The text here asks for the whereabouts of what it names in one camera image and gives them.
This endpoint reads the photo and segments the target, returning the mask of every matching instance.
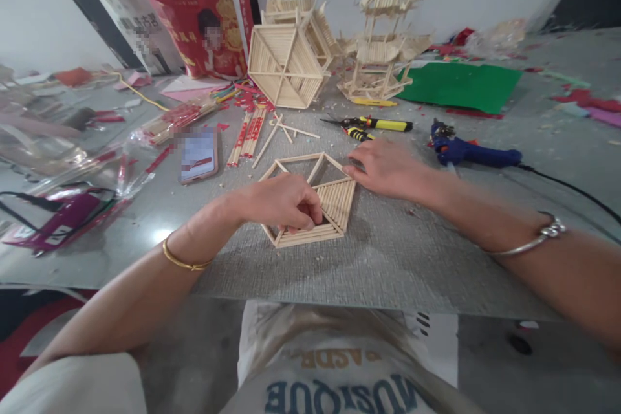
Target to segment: bangle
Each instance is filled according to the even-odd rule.
[[[540,210],[539,213],[544,213],[545,215],[548,215],[552,220],[552,223],[550,223],[548,226],[544,226],[541,230],[539,230],[539,237],[537,239],[523,246],[504,252],[484,252],[492,257],[514,256],[516,254],[521,254],[522,252],[526,252],[527,250],[536,248],[546,239],[559,237],[561,233],[565,233],[567,231],[565,225],[552,213],[545,212],[543,210]]]
[[[192,272],[194,270],[204,270],[212,262],[212,261],[209,261],[209,262],[205,262],[205,263],[198,264],[198,265],[189,265],[189,264],[183,263],[182,261],[177,259],[175,256],[173,256],[173,254],[170,252],[170,249],[168,248],[168,237],[162,243],[162,249],[164,250],[164,255],[166,256],[166,259],[170,260],[173,264],[178,265],[179,267],[187,268],[188,270],[191,270]]]

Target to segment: silver bracelet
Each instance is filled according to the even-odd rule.
[[[552,223],[549,224],[548,226],[544,226],[539,231],[539,237],[537,239],[529,242],[528,244],[517,247],[515,249],[511,249],[511,250],[504,251],[504,252],[485,251],[486,254],[489,254],[492,257],[514,256],[516,254],[521,254],[522,252],[526,252],[527,250],[536,248],[546,239],[559,237],[561,233],[564,233],[567,231],[567,228],[565,227],[565,225],[554,214],[550,212],[544,212],[543,210],[540,210],[539,213],[544,213],[545,215],[548,215],[552,219]]]

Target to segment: pliers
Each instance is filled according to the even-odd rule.
[[[394,121],[394,120],[379,120],[377,118],[368,118],[360,117],[360,118],[345,118],[341,121],[336,120],[324,120],[320,118],[321,121],[336,124],[343,128],[343,130],[347,133],[348,136],[357,139],[361,142],[375,139],[375,137],[371,136],[366,131],[362,131],[362,128],[375,128],[375,129],[388,129],[390,131],[401,131],[403,133],[407,133],[412,130],[414,126],[412,122],[402,122],[402,121]]]

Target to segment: phone case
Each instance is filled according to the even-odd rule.
[[[185,179],[185,180],[181,180],[180,181],[181,184],[190,184],[190,183],[198,181],[198,180],[209,178],[211,176],[214,176],[218,172],[218,169],[219,169],[219,165],[218,165],[218,139],[220,139],[220,131],[216,131],[215,135],[213,136],[213,170],[211,170],[211,171],[209,171],[207,173],[203,173],[202,175],[197,175],[194,178],[188,178],[188,179]]]

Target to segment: smartphone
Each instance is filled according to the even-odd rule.
[[[218,172],[218,129],[203,127],[184,137],[181,184],[208,178]]]

